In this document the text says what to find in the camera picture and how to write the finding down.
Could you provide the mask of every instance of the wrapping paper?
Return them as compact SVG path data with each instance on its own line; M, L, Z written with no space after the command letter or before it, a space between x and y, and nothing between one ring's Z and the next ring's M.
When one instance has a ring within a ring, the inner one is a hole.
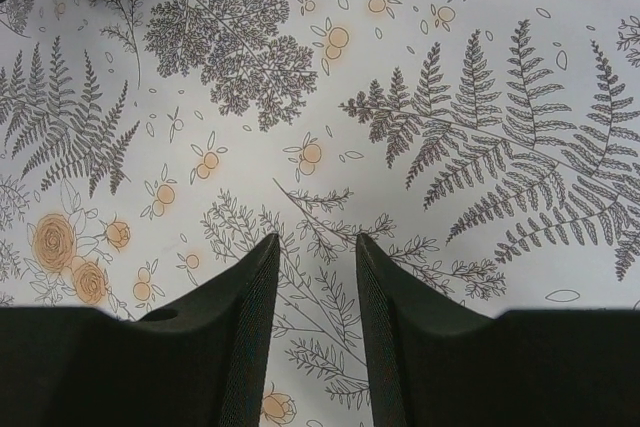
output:
M308 427L372 425L360 232L487 315L634 308L638 17L635 0L9 0L0 303L137 319L276 231L261 422Z

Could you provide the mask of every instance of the fern frond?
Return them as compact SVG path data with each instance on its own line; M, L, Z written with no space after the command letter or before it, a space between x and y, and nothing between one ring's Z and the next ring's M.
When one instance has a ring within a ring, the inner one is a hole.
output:
M633 97L616 99L626 88L619 83L619 78L613 73L609 59L605 57L600 46L591 41L593 53L596 55L596 69L598 74L597 86L601 93L593 96L596 104L591 106L594 111L587 115L599 126L580 126L583 134L575 134L577 142L568 146L572 150L562 151L569 163L578 171L590 177L613 180L620 185L626 182L628 175L617 171L631 172L631 165L620 160L620 156L637 157L634 149L612 142L613 137L634 142L640 142L640 136L632 130L616 124L628 122L640 115L640 111L626 110L633 103Z
M422 137L424 140L407 173L407 189L411 187L415 178L424 172L426 167L442 161L443 157L450 157L452 151L458 153L460 150L459 142L468 140L467 133L450 122L436 119L427 120L423 127Z
M565 104L538 105L533 102L564 87L560 84L535 85L539 80L553 74L553 71L535 70L544 60L542 57L527 60L536 50L535 47L528 47L531 40L530 22L526 19L518 22L518 25L519 28L515 29L516 35L511 37L515 47L509 49L513 57L508 60L516 67L508 71L515 80L507 82L514 91L509 92L507 96L515 105L507 106L508 114L502 128L509 137L530 149L535 149L537 145L565 145L562 139L550 132L572 130L576 126L562 120L544 120L544 116L556 112L570 112L571 109Z
M421 115L431 116L435 105L451 100L451 96L445 94L451 86L442 84L444 74L440 73L439 62L440 43L436 42L422 63L420 80L413 95L413 108Z
M139 125L140 125L140 122L136 122L135 125L131 129L129 129L127 132L125 132L118 139L118 141L115 144L113 144L113 147L111 148L110 157L113 160L111 161L111 165L109 166L109 171L111 173L111 178L109 181L109 189L112 195L115 195L116 191L118 190L118 186L120 185L120 182L122 182L125 179L125 175L122 172L124 155L127 151L127 148L129 147L129 144L131 143L131 140L133 139L133 136L138 130Z
M9 112L11 111L11 97L9 97L9 81L7 80L7 71L4 67L0 68L0 125L9 120Z
M504 187L497 185L495 192L481 197L461 215L451 226L447 243L473 227L504 219L505 214L513 217L516 207L526 213L528 209L540 210L541 201L546 211L565 206L567 189L558 163L530 154L512 155L510 160L509 167L515 170L502 178Z
M471 140L475 144L465 142L465 150L459 151L462 159L452 159L451 164L445 164L447 170L434 179L424 198L425 209L446 197L447 193L453 194L456 187L460 190L465 188L465 184L473 187L474 179L484 184L484 170L494 179L498 178L499 172L506 170L503 153L508 158L513 156L509 142L478 135L471 135Z
M451 109L435 109L432 115L449 114L453 119L466 127L474 129L488 127L501 122L499 107L492 104L502 92L490 92L494 78L490 78L492 70L487 70L487 61L480 45L480 31L471 34L467 43L462 75L456 94L457 102L451 102Z
M7 133L4 138L4 146L7 147L7 143L11 136L20 129L27 120L28 108L25 103L25 79L22 72L22 51L18 53L16 61L13 64L13 71L11 73L11 81L7 89L11 111L11 121L7 128Z
M593 245L598 245L599 229L596 227L596 221L606 242L613 245L614 238L619 239L624 233L623 226L629 223L627 210L620 204L614 192L608 192L607 198L614 200L606 204L588 190L591 184L582 180L581 185L573 184L573 190L568 192L568 200L564 206L566 216L557 207L553 207L553 218L540 212L539 221L529 217L526 226L517 223L515 234L510 230L505 234L508 243L497 244L496 261L512 261L514 257L522 255L522 252L530 252L532 245L541 247L542 239L556 244L559 238L562 243L569 245L571 240L568 232L580 245L586 244L585 238Z
M616 249L616 276L619 281L624 280L629 268L640 256L640 209L633 205L627 209L631 216L626 227L631 228L622 231L622 238Z
M37 142L45 136L49 128L49 112L42 106L46 104L44 69L40 58L40 44L36 44L31 59L31 72L25 91L25 125L11 151L11 157L21 152L26 146Z
M374 132L374 125L380 126L380 130L386 133L387 137L387 165L393 166L394 160L404 152L409 150L409 144L413 142L414 135L420 135L419 127L422 122L419 117L403 112L411 102L408 100L409 94L405 92L407 86L404 85L404 78L400 68L396 67L391 77L391 87L387 95L388 116L378 122L378 112L371 123L371 132Z

